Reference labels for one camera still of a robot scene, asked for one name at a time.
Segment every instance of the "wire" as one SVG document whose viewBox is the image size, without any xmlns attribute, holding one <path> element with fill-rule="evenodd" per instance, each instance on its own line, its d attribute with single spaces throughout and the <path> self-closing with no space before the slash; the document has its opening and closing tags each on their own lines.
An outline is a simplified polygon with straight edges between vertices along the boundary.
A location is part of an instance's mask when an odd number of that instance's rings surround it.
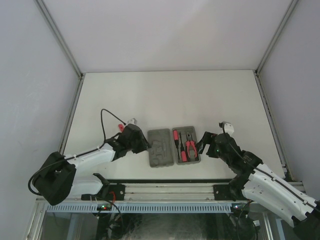
<svg viewBox="0 0 320 240">
<path fill-rule="evenodd" d="M 122 225 L 122 234 L 124 235 L 124 234 L 125 234 L 125 225 L 124 225 L 123 215 L 122 215 L 120 209 L 118 208 L 118 206 L 115 205 L 113 202 L 111 202 L 111 201 L 109 201 L 109 200 L 103 199 L 103 198 L 101 198 L 101 197 L 98 197 L 98 196 L 95 196 L 95 195 L 92 195 L 92 194 L 90 194 L 90 195 L 91 195 L 92 197 L 96 198 L 96 199 L 100 199 L 100 200 L 102 200 L 102 201 L 105 201 L 105 202 L 107 202 L 107 203 L 109 203 L 109 204 L 111 204 L 112 206 L 115 207 L 115 209 L 116 209 L 116 210 L 118 211 L 118 213 L 120 214 L 121 225 Z"/>
<path fill-rule="evenodd" d="M 100 118 L 101 118 L 101 126 L 102 126 L 102 131 L 103 131 L 103 140 L 106 140 L 106 132 L 105 132 L 105 126 L 104 126 L 104 121 L 103 121 L 103 111 L 106 111 L 107 113 L 111 114 L 112 116 L 114 116 L 116 119 L 118 119 L 120 122 L 123 123 L 123 125 L 126 125 L 126 123 L 124 121 L 122 121 L 119 117 L 117 117 L 116 115 L 114 115 L 112 112 L 110 112 L 109 110 L 102 108 L 101 112 L 100 112 Z"/>
<path fill-rule="evenodd" d="M 277 180 L 277 179 L 274 179 L 274 177 L 272 175 L 270 175 L 269 173 L 257 168 L 256 166 L 253 166 L 249 161 L 247 161 L 246 159 L 244 159 L 238 152 L 237 150 L 234 148 L 234 146 L 231 145 L 229 139 L 228 139 L 228 136 L 226 134 L 226 131 L 225 131 L 225 125 L 222 124 L 222 131 L 223 131 L 223 134 L 224 134 L 224 137 L 225 139 L 227 140 L 228 144 L 230 145 L 230 147 L 234 150 L 234 152 L 246 163 L 248 164 L 249 166 L 251 166 L 252 168 L 254 168 L 255 170 L 259 171 L 260 173 L 262 174 L 265 174 L 266 176 L 268 176 L 270 179 L 272 179 L 274 182 L 280 184 L 282 187 L 284 187 L 287 191 L 289 191 L 292 195 L 294 195 L 297 199 L 299 199 L 301 202 L 303 202 L 304 204 L 304 199 L 301 198 L 299 195 L 297 195 L 294 191 L 292 191 L 290 188 L 288 188 L 286 185 L 284 185 L 281 181 Z M 306 203 L 306 205 L 308 205 L 310 208 L 316 210 L 318 213 L 320 213 L 320 210 L 317 209 L 316 207 L 312 206 L 310 203 Z"/>
<path fill-rule="evenodd" d="M 53 212 L 52 214 L 53 214 L 53 218 L 54 218 L 54 223 L 55 223 L 55 225 L 56 225 L 57 227 L 59 227 L 59 228 L 64 227 L 63 225 L 58 224 L 56 214 L 55 214 L 54 212 Z"/>
<path fill-rule="evenodd" d="M 111 225 L 114 225 L 116 223 L 116 221 L 119 219 L 119 213 L 117 213 L 116 215 L 114 215 L 113 219 L 111 219 L 108 223 L 108 227 L 110 230 L 113 231 L 113 226 L 111 227 Z"/>
<path fill-rule="evenodd" d="M 255 231 L 255 240 L 259 240 L 258 230 L 257 230 L 256 225 L 255 225 L 254 222 L 252 222 L 252 226 L 253 226 L 254 231 Z"/>
<path fill-rule="evenodd" d="M 112 112 L 110 112 L 109 110 L 103 108 L 101 109 L 100 111 L 100 117 L 101 117 L 101 126 L 102 126 L 102 131 L 103 131 L 103 144 L 99 147 L 99 148 L 95 148 L 95 149 L 92 149 L 90 151 L 86 151 L 86 152 L 83 152 L 81 154 L 78 154 L 76 156 L 72 156 L 72 157 L 68 157 L 68 158 L 64 158 L 64 157 L 61 157 L 58 159 L 58 161 L 52 163 L 52 164 L 49 164 L 47 166 L 44 166 L 43 168 L 39 169 L 38 171 L 36 171 L 29 179 L 28 181 L 28 189 L 31 193 L 33 193 L 34 195 L 37 195 L 37 196 L 42 196 L 41 193 L 39 192 L 36 192 L 32 189 L 31 185 L 32 185 L 32 181 L 33 179 L 35 178 L 36 175 L 38 175 L 39 173 L 41 173 L 43 170 L 47 169 L 47 168 L 50 168 L 52 167 L 53 165 L 56 165 L 56 164 L 60 164 L 62 162 L 65 162 L 65 161 L 68 161 L 68 160 L 71 160 L 71 159 L 74 159 L 74 158 L 78 158 L 78 157 L 81 157 L 83 155 L 86 155 L 86 154 L 90 154 L 90 153 L 93 153 L 95 151 L 98 151 L 100 148 L 102 148 L 104 145 L 105 145 L 105 141 L 106 141 L 106 132 L 105 132 L 105 126 L 104 126 L 104 121 L 103 121 L 103 111 L 106 111 L 107 113 L 111 114 L 112 116 L 114 116 L 116 119 L 118 119 L 120 122 L 122 122 L 124 125 L 126 125 L 126 123 L 124 121 L 122 121 L 120 118 L 118 118 L 116 115 L 114 115 Z M 116 136 L 118 136 L 120 133 L 117 133 L 116 135 L 112 136 L 111 139 L 115 138 Z"/>
<path fill-rule="evenodd" d="M 237 235 L 237 237 L 238 237 L 238 240 L 241 240 L 241 239 L 240 239 L 240 236 L 239 236 L 239 219 L 240 219 L 242 213 L 244 212 L 245 208 L 246 208 L 247 206 L 249 206 L 250 203 L 252 203 L 252 202 L 253 202 L 253 201 L 250 200 L 250 201 L 248 201 L 248 202 L 246 203 L 246 205 L 244 205 L 244 207 L 242 208 L 242 210 L 241 210 L 241 212 L 240 212 L 240 214 L 239 214 L 239 217 L 238 217 L 237 220 L 236 220 L 236 235 Z"/>
<path fill-rule="evenodd" d="M 114 191 L 111 191 L 111 192 L 109 192 L 109 194 L 112 194 L 112 195 L 113 195 L 112 202 L 115 203 L 115 201 L 116 201 L 116 194 L 115 194 L 115 192 L 114 192 Z"/>
</svg>

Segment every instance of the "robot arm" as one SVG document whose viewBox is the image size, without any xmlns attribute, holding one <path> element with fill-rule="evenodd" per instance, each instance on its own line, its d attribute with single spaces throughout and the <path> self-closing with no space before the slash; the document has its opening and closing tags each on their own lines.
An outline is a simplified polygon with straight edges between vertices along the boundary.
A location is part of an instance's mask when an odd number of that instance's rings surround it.
<svg viewBox="0 0 320 240">
<path fill-rule="evenodd" d="M 101 146 L 90 151 L 70 156 L 51 153 L 29 183 L 32 182 L 38 190 L 37 195 L 43 196 L 53 206 L 68 196 L 95 195 L 106 180 L 98 173 L 83 177 L 82 172 L 122 158 L 128 151 L 138 154 L 149 148 L 141 129 L 131 122 L 124 127 L 123 132 L 106 139 Z"/>
<path fill-rule="evenodd" d="M 245 197 L 259 203 L 292 226 L 302 240 L 320 239 L 319 203 L 277 176 L 256 155 L 241 150 L 231 137 L 230 123 L 222 122 L 220 127 L 223 133 L 205 132 L 196 147 L 202 154 L 208 144 L 206 154 L 222 159 L 237 174 L 229 183 L 234 200 Z"/>
</svg>

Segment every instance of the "pliers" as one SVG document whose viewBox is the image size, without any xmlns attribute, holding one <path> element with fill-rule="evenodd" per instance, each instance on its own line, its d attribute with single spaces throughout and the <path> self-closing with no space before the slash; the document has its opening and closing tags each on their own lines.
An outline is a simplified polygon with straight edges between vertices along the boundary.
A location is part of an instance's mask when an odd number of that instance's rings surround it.
<svg viewBox="0 0 320 240">
<path fill-rule="evenodd" d="M 194 158 L 197 158 L 198 152 L 196 148 L 196 142 L 192 139 L 192 135 L 190 134 L 190 132 L 186 134 L 185 145 L 186 145 L 186 151 L 187 151 L 188 157 L 190 158 L 190 147 L 191 147 L 191 150 L 193 149 L 194 151 Z"/>
</svg>

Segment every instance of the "gray tool case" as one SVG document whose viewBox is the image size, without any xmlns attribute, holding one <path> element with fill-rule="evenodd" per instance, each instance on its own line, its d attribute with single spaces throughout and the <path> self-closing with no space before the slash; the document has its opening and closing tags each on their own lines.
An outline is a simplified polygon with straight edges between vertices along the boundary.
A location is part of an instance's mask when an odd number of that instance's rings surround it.
<svg viewBox="0 0 320 240">
<path fill-rule="evenodd" d="M 191 138 L 195 142 L 195 145 L 198 143 L 195 127 L 193 127 L 193 126 L 183 126 L 183 127 L 173 128 L 172 132 L 171 132 L 171 138 L 172 139 L 174 137 L 174 134 L 173 134 L 174 130 L 177 130 L 178 136 L 179 136 L 179 151 L 177 151 L 176 146 L 174 146 L 175 149 L 173 151 L 173 155 L 174 155 L 174 158 L 176 160 L 176 163 L 178 165 L 187 165 L 187 164 L 200 163 L 200 161 L 201 161 L 200 155 L 198 153 L 195 153 L 193 150 L 190 150 L 190 157 L 189 157 L 188 156 L 188 152 L 187 152 L 187 146 L 186 146 L 187 134 L 188 133 L 191 135 Z M 185 153 L 186 153 L 186 156 L 187 156 L 187 161 L 186 162 L 183 162 L 182 161 L 182 157 L 181 157 L 181 149 L 180 149 L 181 141 L 182 141 L 182 144 L 184 146 L 184 150 L 185 150 Z"/>
<path fill-rule="evenodd" d="M 147 133 L 147 137 L 151 145 L 148 150 L 150 167 L 159 168 L 175 164 L 170 129 L 150 130 Z"/>
</svg>

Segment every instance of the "white table surface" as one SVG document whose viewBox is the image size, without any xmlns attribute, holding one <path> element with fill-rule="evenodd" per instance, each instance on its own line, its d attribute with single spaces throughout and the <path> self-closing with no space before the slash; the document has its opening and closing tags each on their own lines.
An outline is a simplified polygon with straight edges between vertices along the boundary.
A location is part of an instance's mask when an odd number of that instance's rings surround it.
<svg viewBox="0 0 320 240">
<path fill-rule="evenodd" d="M 64 154 L 81 153 L 102 143 L 102 108 L 125 122 L 136 118 L 146 137 L 148 130 L 194 126 L 200 140 L 205 131 L 220 133 L 219 122 L 230 122 L 241 149 L 253 152 L 284 177 L 251 70 L 87 73 Z M 118 120 L 104 112 L 107 138 L 119 131 L 118 124 Z M 235 176 L 221 159 L 205 154 L 197 164 L 151 168 L 146 151 L 128 152 L 114 162 L 88 169 L 87 174 L 90 173 L 100 173 L 107 179 L 194 180 Z"/>
</svg>

